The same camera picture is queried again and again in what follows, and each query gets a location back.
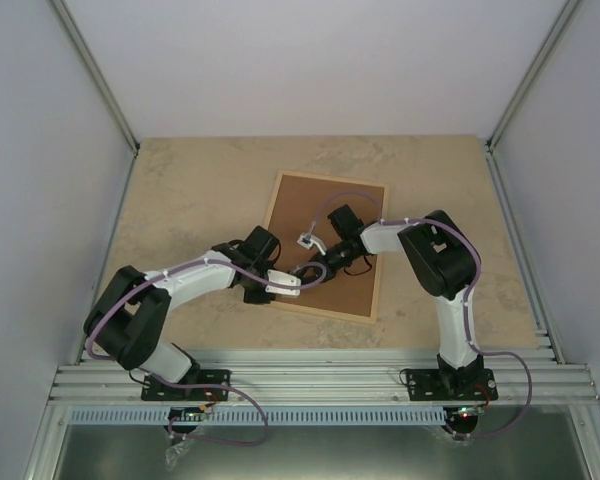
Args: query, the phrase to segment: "white backdrop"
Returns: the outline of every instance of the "white backdrop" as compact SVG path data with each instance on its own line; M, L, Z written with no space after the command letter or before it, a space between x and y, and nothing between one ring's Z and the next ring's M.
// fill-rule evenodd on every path
M487 137L563 0L68 0L139 137Z
M600 0L584 2L499 151L567 359L600 392Z
M75 354L130 161L47 3L0 0L0 480Z

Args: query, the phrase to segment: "beige tabletop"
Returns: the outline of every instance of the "beige tabletop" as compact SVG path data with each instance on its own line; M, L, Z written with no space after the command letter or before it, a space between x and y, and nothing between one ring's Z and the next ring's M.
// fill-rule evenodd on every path
M472 136L146 139L105 281L127 264L160 270L244 238L263 222L279 170L387 183L388 219L445 210L483 260L474 295L480 345L537 345L487 165ZM439 343L433 299L401 254L384 259L374 326L241 299L236 287L179 307L167 319L164 338L192 349L435 349Z

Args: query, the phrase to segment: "metal grate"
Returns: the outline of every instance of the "metal grate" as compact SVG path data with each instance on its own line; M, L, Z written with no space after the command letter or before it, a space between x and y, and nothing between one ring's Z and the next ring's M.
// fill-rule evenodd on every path
M170 407L76 407L72 425L164 425ZM443 425L442 407L265 407L271 426ZM216 407L205 425L259 426L254 408ZM177 421L176 425L197 425Z

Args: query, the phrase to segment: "brown panel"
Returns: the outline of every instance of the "brown panel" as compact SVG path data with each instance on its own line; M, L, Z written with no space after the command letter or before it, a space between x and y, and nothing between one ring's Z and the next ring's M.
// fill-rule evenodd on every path
M326 200L346 191L360 191L372 195L384 207L388 188L382 184L337 177L295 172L279 174L267 215L268 221L265 221L268 230L280 239L282 245L276 269L288 271L307 262L317 252L316 249L308 251L298 245L298 236L307 231L314 215ZM327 215L344 204L348 204L365 223L378 217L376 205L368 198L346 195L335 199L324 209L313 232L327 247L340 241ZM343 320L375 323L381 265L377 257L370 257L369 260L373 269L364 275L352 277L339 272L334 280L303 291L297 298L279 296L274 306ZM364 261L358 259L350 271L356 273L366 268Z

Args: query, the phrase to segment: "wooden frame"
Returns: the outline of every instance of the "wooden frame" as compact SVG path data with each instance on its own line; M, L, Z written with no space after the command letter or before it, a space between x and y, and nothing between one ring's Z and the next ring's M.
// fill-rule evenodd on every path
M343 178L343 177L332 177L329 175L317 175L313 173L304 173L304 172L296 172L290 170L281 170L278 172L278 176L276 177L276 181L273 187L273 191L271 193L271 199L269 201L269 206L267 208L267 212L264 218L264 226L265 228L269 227L271 222L271 217L273 216L273 210L275 207L276 199L278 198L278 192L280 190L280 184L282 182L282 178L284 176L295 176L295 177L303 177L303 178L311 178L316 180L326 180L330 182L341 182L341 183L350 183L352 185L369 185L373 187L380 187L383 189L383 197L382 197L382 216L386 216L387 208L389 205L389 185L381 182L370 182L368 180L358 180L354 178ZM279 308L281 310L287 310L292 312L299 313L307 313L310 315L318 315L322 317L335 318L337 320L346 320L357 323L364 323L366 325L374 325L376 323L378 317L378 297L380 295L380 277L382 275L382 265L383 258L382 256L378 256L376 259L376 267L374 271L374 281L373 281L373 293L371 299L371 313L370 315L353 315L350 313L344 312L336 312L333 310L326 310L321 308L308 307L304 305L295 305L291 303L283 303L283 302L272 302L271 305L275 308Z

